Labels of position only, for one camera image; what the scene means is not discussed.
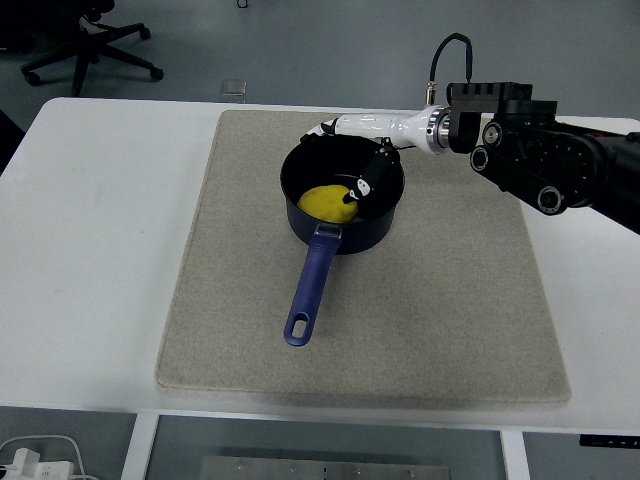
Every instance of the cable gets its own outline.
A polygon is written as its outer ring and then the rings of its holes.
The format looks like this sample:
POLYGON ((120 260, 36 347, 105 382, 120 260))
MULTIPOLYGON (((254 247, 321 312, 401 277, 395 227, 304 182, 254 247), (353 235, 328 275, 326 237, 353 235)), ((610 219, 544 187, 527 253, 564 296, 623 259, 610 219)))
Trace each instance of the cable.
POLYGON ((78 457, 78 468, 80 469, 80 473, 82 474, 82 475, 79 475, 77 478, 90 478, 90 476, 87 475, 84 471, 84 465, 82 464, 82 457, 80 456, 80 448, 78 447, 78 444, 73 438, 67 437, 66 435, 24 435, 22 437, 13 437, 13 438, 10 438, 9 440, 5 440, 4 442, 2 442, 0 444, 0 450, 2 450, 8 443, 11 443, 11 442, 17 442, 19 440, 42 440, 42 439, 48 439, 48 438, 57 438, 60 440, 67 440, 71 442, 71 444, 73 445, 73 448, 76 450, 76 456, 78 457))
POLYGON ((431 62, 431 72, 429 74, 429 81, 434 82, 436 79, 436 66, 438 65, 438 59, 440 58, 440 54, 444 47, 446 47, 449 42, 452 40, 459 40, 463 42, 466 46, 466 77, 467 83, 471 83, 471 75, 473 73, 473 47, 471 46, 471 40, 468 37, 460 34, 460 33, 452 33, 447 38, 445 38, 438 49, 436 50, 435 55, 433 56, 433 61, 431 62))

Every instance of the white table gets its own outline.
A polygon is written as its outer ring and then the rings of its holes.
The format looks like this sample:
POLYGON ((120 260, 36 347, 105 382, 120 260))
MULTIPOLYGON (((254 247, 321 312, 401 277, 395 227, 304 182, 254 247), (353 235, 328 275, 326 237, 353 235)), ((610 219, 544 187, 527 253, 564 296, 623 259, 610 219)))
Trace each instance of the white table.
MULTIPOLYGON (((43 107, 0 177, 0 405, 137 413, 130 478, 144 473, 163 414, 495 429, 512 472, 523 430, 640 435, 640 236, 590 209, 549 218, 523 206, 572 389, 562 408, 316 409, 161 394, 160 340, 229 108, 353 111, 68 98, 43 107)), ((635 120, 562 120, 640 130, 635 120)))

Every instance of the gray felt mat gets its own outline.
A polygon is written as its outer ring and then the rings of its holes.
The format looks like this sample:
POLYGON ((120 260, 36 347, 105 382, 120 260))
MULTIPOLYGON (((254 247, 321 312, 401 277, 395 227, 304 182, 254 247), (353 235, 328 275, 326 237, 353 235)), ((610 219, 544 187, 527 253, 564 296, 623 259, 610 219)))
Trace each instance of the gray felt mat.
POLYGON ((519 203, 461 155, 402 152, 387 236, 331 267, 313 337, 283 328, 306 245, 280 166, 332 113, 228 111, 167 319, 167 391, 297 405, 555 405, 570 392, 519 203))

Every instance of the chair base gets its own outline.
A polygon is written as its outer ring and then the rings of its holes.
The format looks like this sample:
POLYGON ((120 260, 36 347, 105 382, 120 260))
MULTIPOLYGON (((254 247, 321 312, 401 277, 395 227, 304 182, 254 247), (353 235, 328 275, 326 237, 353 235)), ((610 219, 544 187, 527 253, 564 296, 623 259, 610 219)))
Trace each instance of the chair base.
POLYGON ((60 47, 53 53, 23 65, 20 70, 27 83, 30 85, 38 85, 40 83, 40 77, 34 73, 33 70, 77 56, 71 95, 78 97, 80 96, 80 90, 82 89, 82 83, 87 74, 89 63, 97 63, 100 55, 137 67, 146 68, 149 70, 149 74, 153 80, 162 79, 164 72, 153 63, 109 45, 109 43, 133 33, 139 33, 140 38, 143 40, 150 38, 151 33, 144 24, 136 23, 125 27, 110 27, 102 24, 94 25, 105 31, 90 34, 86 29, 81 28, 74 41, 60 47))

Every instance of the power adapter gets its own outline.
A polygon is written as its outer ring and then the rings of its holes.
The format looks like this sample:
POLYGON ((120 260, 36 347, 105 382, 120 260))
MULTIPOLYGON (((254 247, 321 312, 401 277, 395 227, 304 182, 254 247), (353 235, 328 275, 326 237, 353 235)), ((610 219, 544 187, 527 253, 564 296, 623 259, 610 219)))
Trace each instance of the power adapter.
POLYGON ((71 462, 40 462, 40 454, 19 448, 13 463, 6 466, 3 480, 70 480, 74 465, 71 462))

